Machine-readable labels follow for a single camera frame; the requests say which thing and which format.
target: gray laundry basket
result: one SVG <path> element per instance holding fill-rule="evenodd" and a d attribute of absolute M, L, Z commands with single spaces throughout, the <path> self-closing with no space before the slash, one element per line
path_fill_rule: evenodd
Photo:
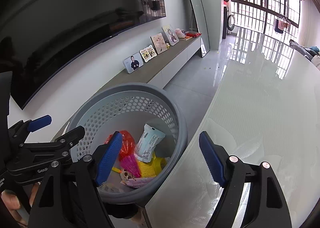
<path fill-rule="evenodd" d="M 111 171 L 108 180 L 98 188 L 104 202 L 144 206 L 150 200 L 187 147 L 185 118 L 164 90 L 148 84 L 129 83 L 96 94 L 71 119 L 67 131 L 77 126 L 85 128 L 84 138 L 70 150 L 73 162 L 93 154 L 114 131 L 127 130 L 138 143 L 145 123 L 166 134 L 155 152 L 157 157 L 170 157 L 168 164 L 150 183 L 138 189 L 120 184 L 120 175 Z M 120 168 L 118 160 L 114 166 Z"/>

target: man photo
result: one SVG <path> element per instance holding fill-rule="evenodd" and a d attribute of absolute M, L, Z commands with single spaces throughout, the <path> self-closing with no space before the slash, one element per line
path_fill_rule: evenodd
<path fill-rule="evenodd" d="M 133 70 L 136 70 L 137 68 L 139 68 L 139 61 L 134 59 L 134 56 L 131 57 L 131 67 L 133 68 Z"/>

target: finger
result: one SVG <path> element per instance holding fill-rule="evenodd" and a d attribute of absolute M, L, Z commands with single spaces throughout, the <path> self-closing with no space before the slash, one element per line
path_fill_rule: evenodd
<path fill-rule="evenodd" d="M 26 222 L 22 219 L 22 217 L 18 214 L 16 210 L 8 209 L 13 218 L 20 223 L 26 224 Z"/>
<path fill-rule="evenodd" d="M 4 202 L 5 206 L 9 210 L 18 210 L 20 209 L 20 202 L 15 195 L 12 195 L 7 192 L 2 192 L 1 194 L 2 201 Z"/>
<path fill-rule="evenodd" d="M 29 200 L 30 206 L 33 205 L 33 202 L 35 200 L 35 197 L 36 197 L 36 194 L 38 192 L 39 186 L 40 186 L 39 183 L 35 183 L 33 185 L 33 188 L 31 190 L 30 200 Z"/>

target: photo frame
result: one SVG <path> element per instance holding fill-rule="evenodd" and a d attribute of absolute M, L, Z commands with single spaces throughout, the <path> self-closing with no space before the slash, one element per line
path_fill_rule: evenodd
<path fill-rule="evenodd" d="M 168 50 L 167 45 L 165 44 L 164 38 L 161 33 L 151 36 L 151 40 L 153 45 L 155 46 L 155 49 L 158 55 Z"/>
<path fill-rule="evenodd" d="M 145 62 L 148 62 L 151 58 L 157 56 L 157 53 L 153 49 L 152 45 L 147 46 L 146 48 L 140 50 L 139 52 Z"/>
<path fill-rule="evenodd" d="M 134 55 L 124 59 L 123 63 L 129 74 L 143 66 L 143 61 L 140 53 L 135 53 Z"/>
<path fill-rule="evenodd" d="M 170 45 L 175 45 L 179 42 L 179 38 L 176 32 L 173 30 L 171 25 L 163 26 L 162 30 L 164 31 L 167 39 L 169 40 Z"/>

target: checkered cushion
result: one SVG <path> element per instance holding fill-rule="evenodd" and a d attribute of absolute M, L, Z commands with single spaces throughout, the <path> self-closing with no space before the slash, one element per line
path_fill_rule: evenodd
<path fill-rule="evenodd" d="M 302 54 L 304 57 L 306 57 L 309 61 L 312 60 L 312 55 L 310 55 L 303 46 L 299 45 L 297 42 L 290 39 L 290 47 L 296 51 L 298 51 L 300 54 Z"/>

